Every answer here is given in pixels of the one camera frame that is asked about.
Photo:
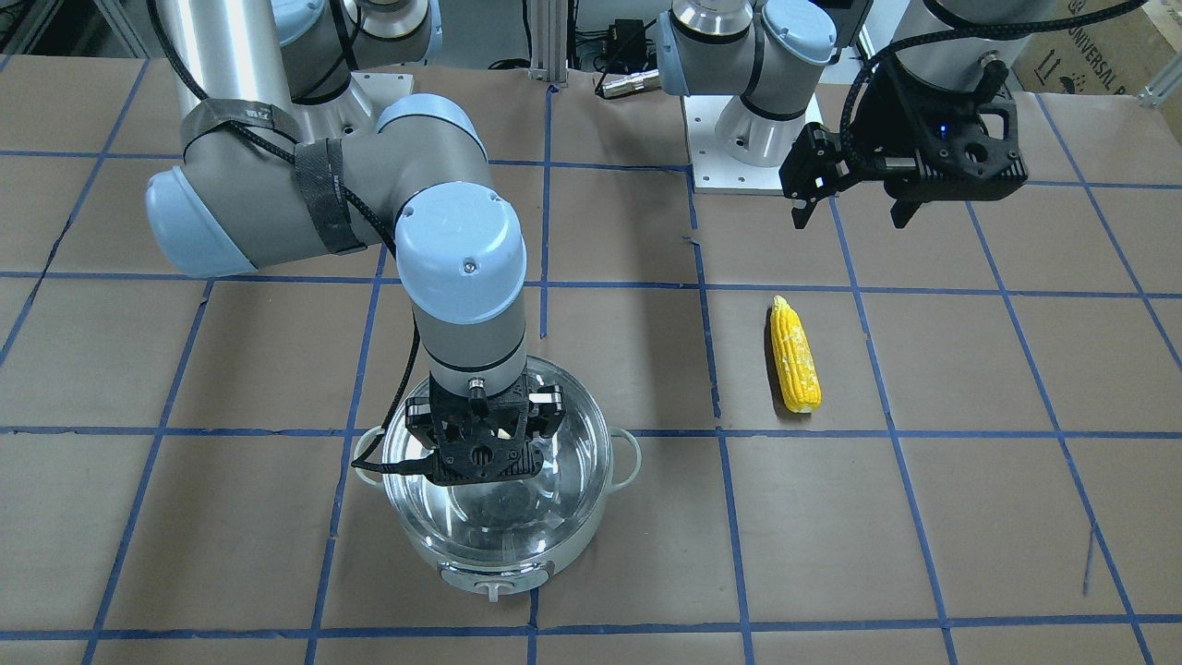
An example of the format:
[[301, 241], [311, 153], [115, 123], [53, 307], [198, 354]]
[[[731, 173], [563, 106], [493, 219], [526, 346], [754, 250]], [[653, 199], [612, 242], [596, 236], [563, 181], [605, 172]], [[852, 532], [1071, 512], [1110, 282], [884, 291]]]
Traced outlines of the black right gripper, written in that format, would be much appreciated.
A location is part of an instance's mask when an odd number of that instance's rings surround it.
[[404, 425], [413, 437], [421, 442], [430, 454], [421, 459], [405, 459], [404, 472], [407, 476], [423, 476], [429, 471], [429, 456], [434, 452], [435, 445], [431, 441], [431, 417], [440, 411], [459, 411], [460, 408], [468, 408], [468, 411], [478, 417], [488, 417], [494, 408], [526, 408], [528, 411], [527, 428], [535, 441], [553, 437], [565, 416], [564, 393], [558, 384], [541, 384], [539, 387], [530, 387], [530, 374], [520, 374], [505, 391], [498, 395], [487, 395], [485, 387], [469, 387], [468, 395], [452, 395], [439, 383], [430, 379], [426, 396], [413, 396], [405, 400]]

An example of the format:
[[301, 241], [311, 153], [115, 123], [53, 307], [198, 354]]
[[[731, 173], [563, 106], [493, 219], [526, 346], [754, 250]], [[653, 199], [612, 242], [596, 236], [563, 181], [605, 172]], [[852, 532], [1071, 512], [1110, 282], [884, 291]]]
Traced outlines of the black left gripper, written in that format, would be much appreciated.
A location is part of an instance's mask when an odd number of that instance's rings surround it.
[[[855, 139], [855, 103], [860, 100], [860, 89], [873, 74], [873, 67], [882, 61], [881, 56], [873, 56], [862, 64], [842, 107], [838, 130], [831, 131], [818, 122], [806, 123], [790, 146], [790, 155], [779, 168], [779, 178], [785, 197], [793, 200], [795, 230], [808, 224], [819, 200], [844, 193], [862, 181], [905, 178], [920, 172], [917, 157], [875, 152], [873, 148]], [[895, 198], [890, 216], [896, 230], [903, 230], [921, 207], [920, 200]]]

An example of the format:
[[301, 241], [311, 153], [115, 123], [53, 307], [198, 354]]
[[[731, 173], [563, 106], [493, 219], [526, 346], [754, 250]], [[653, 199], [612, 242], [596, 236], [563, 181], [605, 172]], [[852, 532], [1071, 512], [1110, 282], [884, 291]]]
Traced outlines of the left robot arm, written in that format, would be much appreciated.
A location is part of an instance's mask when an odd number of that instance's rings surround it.
[[862, 61], [836, 128], [803, 120], [821, 71], [858, 27], [851, 4], [675, 1], [656, 18], [661, 85], [730, 97], [730, 155], [774, 167], [797, 228], [824, 198], [881, 181], [902, 228], [934, 201], [996, 201], [1030, 180], [1009, 63], [1035, 33], [1108, 21], [1123, 1], [1053, 18], [1053, 1], [911, 1]]

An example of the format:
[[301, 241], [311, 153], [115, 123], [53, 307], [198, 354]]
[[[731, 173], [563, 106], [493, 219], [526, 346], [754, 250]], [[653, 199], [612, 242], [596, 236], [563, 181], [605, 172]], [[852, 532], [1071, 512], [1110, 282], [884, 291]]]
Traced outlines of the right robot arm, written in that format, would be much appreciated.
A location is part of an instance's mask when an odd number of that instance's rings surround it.
[[561, 387], [531, 386], [513, 206], [491, 185], [470, 118], [440, 94], [392, 102], [358, 130], [309, 132], [296, 64], [327, 25], [320, 1], [151, 1], [152, 32], [191, 105], [183, 162], [152, 176], [152, 235], [186, 276], [236, 276], [384, 246], [411, 300], [409, 354], [428, 392], [398, 389], [355, 455], [363, 480], [439, 487], [532, 478], [564, 417]]

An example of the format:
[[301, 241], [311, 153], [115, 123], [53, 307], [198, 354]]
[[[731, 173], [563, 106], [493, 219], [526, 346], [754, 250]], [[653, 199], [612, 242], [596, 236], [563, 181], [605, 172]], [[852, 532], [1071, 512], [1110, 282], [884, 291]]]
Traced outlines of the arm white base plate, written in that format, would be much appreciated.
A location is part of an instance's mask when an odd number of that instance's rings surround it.
[[355, 72], [348, 87], [332, 100], [293, 106], [300, 141], [372, 133], [381, 111], [414, 89], [415, 79], [409, 73]]
[[683, 106], [699, 193], [781, 197], [782, 161], [803, 126], [821, 120], [816, 97], [803, 116], [785, 122], [753, 115], [736, 96], [689, 96]]

